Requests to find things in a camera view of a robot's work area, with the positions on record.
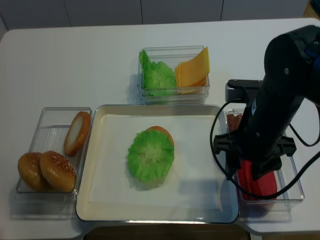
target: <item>white wall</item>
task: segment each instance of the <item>white wall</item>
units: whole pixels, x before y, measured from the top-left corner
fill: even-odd
[[[2,21],[2,18],[0,17],[0,41],[7,31],[4,21]]]

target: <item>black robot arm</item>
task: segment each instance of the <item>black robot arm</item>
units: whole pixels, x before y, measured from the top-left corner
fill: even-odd
[[[227,102],[245,103],[234,132],[216,135],[214,152],[226,152],[228,178],[240,168],[240,158],[252,162],[254,180],[279,170],[280,156],[296,151],[284,133],[304,98],[320,104],[320,28],[306,26],[274,38],[264,56],[263,81],[230,80]]]

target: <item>black cable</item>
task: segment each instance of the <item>black cable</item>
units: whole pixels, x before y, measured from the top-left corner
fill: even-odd
[[[211,151],[212,151],[212,155],[213,158],[216,162],[216,164],[218,165],[218,167],[220,168],[220,170],[224,173],[224,175],[227,177],[228,173],[226,172],[226,170],[221,166],[216,153],[215,153],[215,149],[214,149],[214,145],[213,145],[213,132],[214,132],[214,128],[216,125],[216,122],[218,120],[218,116],[220,115],[220,113],[223,111],[223,109],[229,104],[230,102],[226,102],[218,111],[218,113],[216,114],[212,127],[211,127],[211,131],[210,131],[210,147],[211,147]],[[267,200],[267,199],[274,199],[282,194],[284,194],[286,191],[288,191],[298,180],[299,178],[302,176],[302,174],[304,174],[304,172],[307,170],[308,167],[310,167],[311,164],[313,164],[318,158],[320,157],[320,151],[314,155],[302,168],[301,170],[298,172],[298,174],[294,177],[294,179],[292,179],[292,181],[285,186],[283,189],[281,189],[280,191],[271,194],[271,195],[267,195],[267,196],[262,196],[262,195],[257,195],[251,192],[248,192],[247,190],[245,190],[243,187],[241,187],[232,177],[230,178],[230,181],[243,193],[254,197],[256,199],[262,199],[262,200]]]
[[[320,126],[320,108],[319,108],[317,105],[315,105],[315,107],[316,107],[316,110],[318,111],[319,126]],[[291,128],[291,130],[293,131],[293,133],[295,134],[295,136],[299,139],[299,141],[300,141],[303,145],[305,145],[305,146],[307,146],[307,147],[312,147],[312,146],[314,146],[314,145],[317,145],[317,144],[320,142],[320,129],[319,129],[318,139],[317,139],[314,143],[308,144],[308,143],[306,143],[306,142],[300,137],[300,135],[297,133],[297,131],[294,129],[294,127],[291,125],[291,123],[289,124],[289,127]]]

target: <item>white tray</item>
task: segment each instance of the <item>white tray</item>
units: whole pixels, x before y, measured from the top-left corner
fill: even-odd
[[[76,212],[84,221],[231,223],[239,213],[235,187],[210,149],[215,105],[104,105],[94,116]],[[162,126],[172,135],[174,161],[163,185],[148,189],[127,168],[137,133]],[[215,134],[227,132],[220,115]],[[224,153],[219,156],[224,165]]]

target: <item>clear plastic container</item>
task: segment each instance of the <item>clear plastic container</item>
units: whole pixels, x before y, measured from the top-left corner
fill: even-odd
[[[152,62],[164,62],[173,71],[179,63],[193,59],[204,49],[204,46],[152,47],[143,50]],[[139,63],[137,92],[143,104],[203,104],[209,95],[209,77],[206,76],[205,86],[173,87],[173,88],[143,88],[144,76]]]
[[[227,112],[226,116],[237,116],[243,113],[244,109],[233,109]],[[281,157],[281,161],[281,169],[273,172],[276,180],[277,191],[283,189],[297,175],[297,169],[293,157],[284,155]],[[235,180],[240,184],[237,173],[234,176]],[[305,198],[299,180],[287,192],[278,196],[276,199],[245,200],[242,192],[238,189],[237,191],[238,201],[241,209],[254,211],[256,215],[263,215],[266,212],[290,212],[291,208],[293,208],[296,204],[301,203]]]
[[[72,164],[76,173],[75,186],[72,192],[64,193],[58,191],[35,192],[30,189],[20,178],[15,191],[15,199],[25,203],[74,203],[78,197],[82,169],[85,162],[90,132],[82,148],[74,157],[68,157],[64,153],[64,142],[69,127],[78,112],[87,112],[91,115],[91,109],[48,107],[42,110],[38,125],[36,127],[29,152],[44,153],[55,151],[64,155]]]

